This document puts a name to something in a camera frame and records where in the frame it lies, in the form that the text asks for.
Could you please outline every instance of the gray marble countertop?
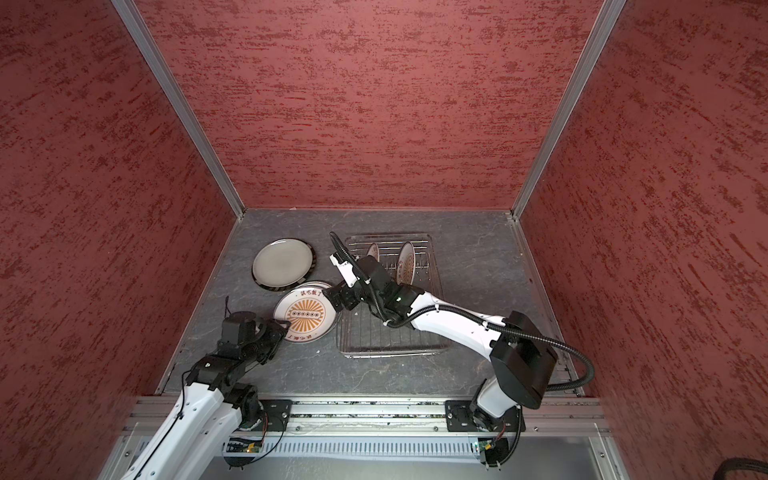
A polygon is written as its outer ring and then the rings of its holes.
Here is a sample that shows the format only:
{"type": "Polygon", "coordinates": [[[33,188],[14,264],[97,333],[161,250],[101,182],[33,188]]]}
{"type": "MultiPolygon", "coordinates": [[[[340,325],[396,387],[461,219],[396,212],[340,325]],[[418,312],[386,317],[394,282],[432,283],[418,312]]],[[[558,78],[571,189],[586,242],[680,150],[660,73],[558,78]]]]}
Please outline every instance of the gray marble countertop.
{"type": "MultiPolygon", "coordinates": [[[[178,392],[180,373],[214,350],[225,296],[230,297],[232,311],[271,316],[284,293],[258,287],[250,272],[253,258],[269,242],[286,237],[306,241],[318,260],[310,280],[341,281],[328,259],[333,252],[331,230],[342,240],[359,233],[428,233],[445,300],[490,314],[518,310],[530,316],[544,334],[550,334],[548,322],[531,296],[503,212],[249,210],[187,328],[164,392],[178,392]]],[[[490,375],[489,362],[454,343],[431,356],[348,359],[339,352],[331,331],[312,343],[284,342],[272,362],[257,366],[241,382],[274,395],[468,396],[490,375]]]]}

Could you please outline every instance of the white plate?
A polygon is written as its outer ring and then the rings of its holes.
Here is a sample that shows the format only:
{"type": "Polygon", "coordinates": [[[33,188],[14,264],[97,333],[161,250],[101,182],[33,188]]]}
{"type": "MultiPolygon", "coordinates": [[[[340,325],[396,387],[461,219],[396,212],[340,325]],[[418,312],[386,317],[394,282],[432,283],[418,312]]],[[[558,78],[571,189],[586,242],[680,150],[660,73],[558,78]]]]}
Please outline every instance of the white plate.
{"type": "Polygon", "coordinates": [[[312,247],[295,238],[276,240],[253,259],[253,278],[267,290],[288,290],[302,283],[315,266],[312,247]]]}
{"type": "Polygon", "coordinates": [[[379,261],[379,245],[377,243],[371,243],[371,246],[368,247],[368,253],[366,255],[370,255],[371,257],[375,258],[376,261],[379,261]]]}
{"type": "Polygon", "coordinates": [[[323,295],[323,287],[309,285],[288,292],[275,307],[273,317],[290,322],[286,340],[309,343],[331,330],[336,311],[323,295]]]}
{"type": "Polygon", "coordinates": [[[413,250],[413,243],[406,242],[400,249],[400,256],[397,258],[395,281],[410,284],[413,282],[414,273],[416,273],[416,254],[413,250]]]}

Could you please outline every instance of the black cable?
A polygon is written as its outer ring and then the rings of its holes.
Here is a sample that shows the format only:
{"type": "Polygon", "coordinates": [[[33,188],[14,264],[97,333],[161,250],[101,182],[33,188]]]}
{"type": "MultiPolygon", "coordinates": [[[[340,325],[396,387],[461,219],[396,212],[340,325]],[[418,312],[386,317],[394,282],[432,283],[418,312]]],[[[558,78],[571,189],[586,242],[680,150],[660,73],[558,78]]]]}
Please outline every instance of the black cable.
{"type": "Polygon", "coordinates": [[[751,458],[729,458],[720,464],[712,480],[725,480],[725,474],[736,470],[765,473],[768,475],[768,463],[751,458]]]}
{"type": "Polygon", "coordinates": [[[241,467],[242,468],[245,465],[250,465],[252,463],[258,462],[262,458],[264,458],[267,455],[269,455],[270,453],[274,452],[274,450],[280,444],[280,441],[283,440],[283,435],[286,434],[286,429],[287,428],[288,428],[288,419],[284,419],[283,420],[283,432],[280,433],[280,438],[277,439],[277,443],[275,445],[273,445],[273,447],[267,453],[265,453],[264,455],[261,455],[259,458],[251,458],[251,459],[248,459],[247,461],[243,461],[243,459],[241,457],[226,457],[225,456],[224,457],[224,461],[227,462],[227,464],[230,466],[230,468],[232,468],[232,467],[241,467]]]}
{"type": "Polygon", "coordinates": [[[398,328],[400,328],[400,327],[404,327],[404,326],[408,325],[409,323],[411,323],[411,320],[409,320],[408,318],[405,318],[405,319],[402,319],[402,320],[400,320],[400,321],[396,321],[396,322],[390,322],[390,323],[387,323],[387,326],[388,326],[389,328],[398,329],[398,328]]]}
{"type": "MultiPolygon", "coordinates": [[[[486,322],[484,319],[480,318],[479,316],[476,316],[475,314],[470,313],[464,309],[458,308],[457,306],[453,306],[453,305],[425,306],[420,310],[416,310],[408,318],[403,320],[401,324],[405,325],[406,323],[412,322],[418,316],[424,315],[425,313],[429,313],[429,312],[435,312],[438,310],[444,310],[446,312],[456,313],[458,315],[463,316],[466,319],[470,319],[471,321],[479,325],[483,325],[485,326],[485,328],[489,330],[493,330],[494,332],[506,333],[509,336],[514,336],[514,337],[528,339],[528,340],[534,340],[535,342],[547,343],[548,345],[551,345],[556,349],[562,350],[566,353],[570,353],[572,356],[575,356],[577,359],[581,361],[581,363],[584,364],[584,367],[586,367],[587,372],[583,376],[579,377],[578,379],[572,382],[551,383],[547,385],[548,391],[577,389],[579,387],[587,385],[589,382],[592,381],[592,379],[594,379],[594,365],[592,364],[592,361],[589,360],[589,358],[585,354],[579,352],[578,350],[568,345],[567,343],[563,343],[560,340],[549,338],[548,336],[532,335],[530,333],[525,333],[521,330],[514,329],[508,326],[501,326],[501,325],[496,325],[495,323],[486,322]]],[[[402,326],[401,324],[398,323],[396,325],[396,328],[402,326]]]]}
{"type": "Polygon", "coordinates": [[[185,388],[184,388],[184,375],[188,374],[191,371],[192,370],[190,369],[190,370],[187,370],[186,372],[182,372],[181,373],[181,408],[179,409],[179,412],[176,414],[176,418],[170,424],[170,427],[168,427],[168,430],[165,431],[165,435],[163,435],[163,438],[160,439],[160,441],[157,443],[157,445],[154,446],[154,449],[152,450],[152,453],[149,454],[149,456],[147,457],[147,461],[144,462],[144,464],[141,466],[141,468],[139,468],[139,471],[136,472],[136,476],[134,477],[134,480],[136,480],[136,478],[139,478],[139,475],[141,475],[141,472],[144,470],[144,467],[146,467],[147,463],[149,463],[149,461],[152,459],[152,455],[154,455],[154,453],[157,451],[157,449],[160,448],[160,445],[162,445],[163,440],[165,440],[165,437],[168,436],[170,431],[174,429],[174,425],[176,425],[176,422],[179,419],[182,419],[184,417],[184,403],[187,401],[187,397],[186,397],[186,395],[184,393],[184,391],[185,391],[185,388]]]}
{"type": "Polygon", "coordinates": [[[509,447],[509,452],[507,452],[507,455],[504,457],[503,460],[500,460],[496,462],[496,465],[488,465],[489,467],[500,467],[501,465],[504,465],[507,460],[509,460],[512,457],[512,454],[515,453],[515,450],[518,448],[518,443],[520,442],[520,434],[523,429],[523,408],[521,406],[518,406],[518,430],[515,433],[515,439],[512,440],[512,446],[509,447]]]}
{"type": "Polygon", "coordinates": [[[353,257],[349,250],[347,250],[346,245],[344,245],[344,242],[342,242],[339,236],[336,235],[336,232],[331,232],[329,235],[331,236],[331,243],[333,243],[333,248],[336,249],[336,253],[339,254],[341,260],[349,262],[349,264],[352,265],[352,272],[355,273],[355,276],[361,279],[363,282],[368,282],[371,280],[371,277],[368,276],[367,273],[363,272],[357,265],[355,257],[353,257]]]}

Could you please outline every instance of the metal tray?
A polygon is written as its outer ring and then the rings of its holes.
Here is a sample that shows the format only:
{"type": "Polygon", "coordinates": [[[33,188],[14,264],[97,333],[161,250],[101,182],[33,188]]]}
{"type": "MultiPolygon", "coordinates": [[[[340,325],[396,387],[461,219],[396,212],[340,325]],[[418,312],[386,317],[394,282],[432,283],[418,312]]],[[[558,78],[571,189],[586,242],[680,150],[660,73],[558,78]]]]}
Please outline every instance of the metal tray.
{"type": "MultiPolygon", "coordinates": [[[[346,245],[352,255],[363,256],[371,243],[379,245],[379,262],[395,276],[400,248],[405,242],[413,243],[416,272],[413,285],[442,297],[440,276],[432,249],[432,238],[426,233],[390,233],[352,235],[346,245]]],[[[374,317],[365,303],[354,310],[344,310],[336,327],[336,345],[350,358],[384,357],[397,355],[431,355],[448,348],[449,341],[430,332],[412,330],[407,326],[392,329],[374,317]]]]}

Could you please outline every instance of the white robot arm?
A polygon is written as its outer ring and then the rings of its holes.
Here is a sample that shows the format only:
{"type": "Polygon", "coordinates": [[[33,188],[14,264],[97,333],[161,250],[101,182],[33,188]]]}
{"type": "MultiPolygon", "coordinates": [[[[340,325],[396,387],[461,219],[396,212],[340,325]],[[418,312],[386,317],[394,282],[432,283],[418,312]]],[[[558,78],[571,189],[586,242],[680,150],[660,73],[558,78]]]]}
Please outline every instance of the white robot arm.
{"type": "Polygon", "coordinates": [[[252,385],[238,383],[249,366],[271,360],[288,322],[230,313],[216,351],[182,375],[174,408],[122,480],[194,480],[237,429],[264,429],[266,412],[252,385]]]}
{"type": "Polygon", "coordinates": [[[509,409],[537,409],[547,390],[575,389],[594,378],[590,360],[556,339],[545,337],[520,312],[509,317],[472,312],[413,285],[398,284],[373,257],[354,259],[337,235],[330,259],[344,281],[323,293],[337,310],[360,302],[392,328],[413,328],[442,335],[475,350],[493,365],[495,376],[484,382],[472,403],[478,429],[492,432],[509,409]],[[580,359],[587,373],[578,380],[549,385],[558,360],[554,348],[580,359]]]}

